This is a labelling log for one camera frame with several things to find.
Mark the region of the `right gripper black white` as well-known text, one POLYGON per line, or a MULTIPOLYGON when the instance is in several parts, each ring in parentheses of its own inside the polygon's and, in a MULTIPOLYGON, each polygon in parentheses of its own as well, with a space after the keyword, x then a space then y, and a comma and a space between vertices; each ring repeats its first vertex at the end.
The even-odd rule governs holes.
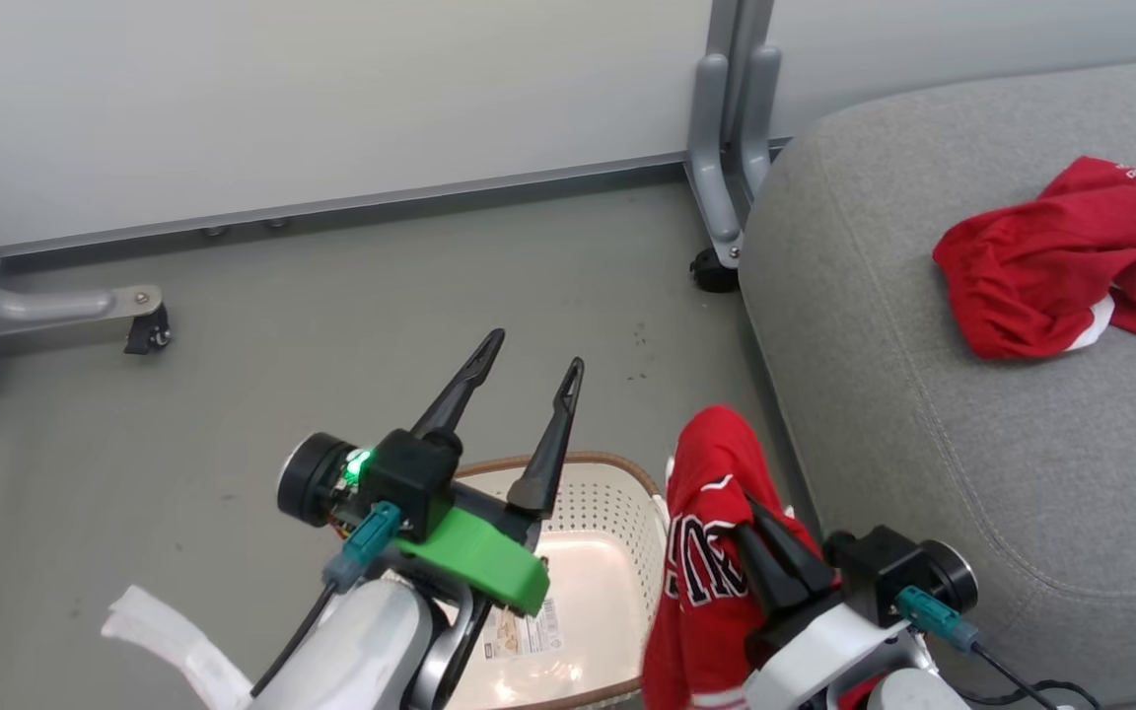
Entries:
POLYGON ((964 709, 928 644, 969 652, 979 601, 970 566, 937 540, 878 526, 815 552, 752 496, 734 533, 763 615, 744 642, 752 709, 964 709))

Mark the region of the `left gripper black green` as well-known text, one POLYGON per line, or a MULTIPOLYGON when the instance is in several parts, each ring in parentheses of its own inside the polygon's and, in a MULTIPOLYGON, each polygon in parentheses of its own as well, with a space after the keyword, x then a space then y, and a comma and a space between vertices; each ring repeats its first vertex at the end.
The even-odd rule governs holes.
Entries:
POLYGON ((289 456, 279 471, 279 512, 315 529, 344 531, 341 552, 321 574, 331 592, 346 593, 393 551, 510 611, 541 610, 550 580, 533 549, 540 523, 554 512, 585 361, 569 364, 551 399, 550 421, 504 502, 456 482, 461 444, 452 435, 504 340, 504 328, 481 340, 414 424, 414 435, 392 431, 374 449, 361 449, 315 433, 289 456))

